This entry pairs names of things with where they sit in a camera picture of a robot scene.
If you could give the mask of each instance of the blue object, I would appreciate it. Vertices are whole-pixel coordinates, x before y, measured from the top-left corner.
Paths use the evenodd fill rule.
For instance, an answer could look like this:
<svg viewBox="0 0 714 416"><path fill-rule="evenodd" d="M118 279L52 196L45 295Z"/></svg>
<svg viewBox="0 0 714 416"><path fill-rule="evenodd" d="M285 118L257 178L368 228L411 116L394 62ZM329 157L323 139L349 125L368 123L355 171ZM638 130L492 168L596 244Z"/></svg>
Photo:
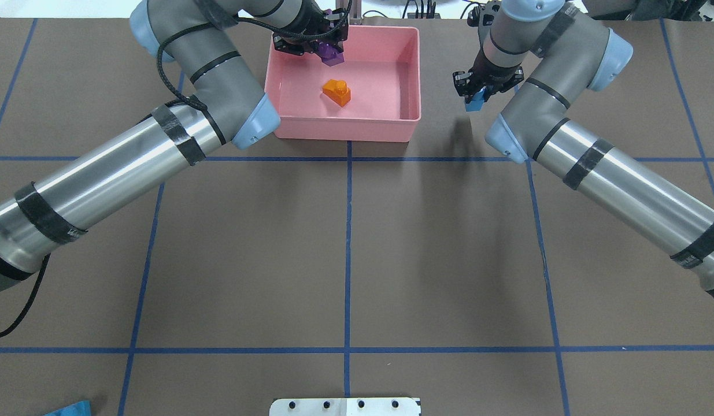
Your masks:
<svg viewBox="0 0 714 416"><path fill-rule="evenodd" d="M483 97L484 92L486 92L485 87L479 90L478 93L475 94L475 97L472 97L472 101L470 103L465 103L465 111L468 113L470 111L480 111L480 109L483 108L484 103L486 103L486 100Z"/></svg>
<svg viewBox="0 0 714 416"><path fill-rule="evenodd" d="M632 54L634 54L632 45L609 28L606 51L603 53L601 64L598 71L595 72L593 81L589 84L589 89L600 91L607 87L621 73L624 66L627 66L629 60L632 59Z"/></svg>
<svg viewBox="0 0 714 416"><path fill-rule="evenodd" d="M503 115L498 115L491 129L486 133L486 142L515 163L522 164L529 158L513 132L510 131Z"/></svg>
<svg viewBox="0 0 714 416"><path fill-rule="evenodd" d="M90 414L90 402L89 400L85 400L74 403L71 406L53 411L53 413L46 414L45 416L92 416L92 414Z"/></svg>
<svg viewBox="0 0 714 416"><path fill-rule="evenodd" d="M265 93L262 100L259 101L259 104L234 136L233 144L244 150L259 142L259 139L275 131L278 127L280 127L280 115L277 114L275 106L272 105Z"/></svg>
<svg viewBox="0 0 714 416"><path fill-rule="evenodd" d="M159 40L156 39L154 31L151 29L151 21L149 21L149 0L142 0L138 3L133 13L130 13L130 29L133 32L135 40L142 47L146 48L152 56L156 56L159 50ZM174 58L168 53L161 56L164 62L172 62Z"/></svg>
<svg viewBox="0 0 714 416"><path fill-rule="evenodd" d="M560 11L565 0L503 0L500 10L513 20L540 21Z"/></svg>

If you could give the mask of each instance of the pink box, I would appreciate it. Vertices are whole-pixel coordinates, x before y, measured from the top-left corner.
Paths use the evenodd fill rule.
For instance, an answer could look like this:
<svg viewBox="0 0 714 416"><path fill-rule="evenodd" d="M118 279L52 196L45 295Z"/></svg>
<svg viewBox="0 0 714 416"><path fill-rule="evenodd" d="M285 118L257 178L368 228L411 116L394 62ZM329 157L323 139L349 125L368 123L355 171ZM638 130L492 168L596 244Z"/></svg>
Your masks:
<svg viewBox="0 0 714 416"><path fill-rule="evenodd" d="M282 124L281 139L407 142L421 119L421 82L415 27L350 26L346 61L288 55L270 44L264 90ZM321 87L343 79L352 100L343 108Z"/></svg>

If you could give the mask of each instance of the orange toy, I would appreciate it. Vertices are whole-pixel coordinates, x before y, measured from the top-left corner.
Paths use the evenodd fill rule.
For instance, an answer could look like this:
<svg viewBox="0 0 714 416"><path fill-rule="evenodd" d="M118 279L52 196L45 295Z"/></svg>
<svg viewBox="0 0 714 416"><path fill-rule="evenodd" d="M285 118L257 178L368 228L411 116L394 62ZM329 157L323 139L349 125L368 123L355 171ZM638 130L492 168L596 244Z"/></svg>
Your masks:
<svg viewBox="0 0 714 416"><path fill-rule="evenodd" d="M346 81L329 79L323 84L323 93L335 103L345 106L352 99L352 90L346 86Z"/></svg>

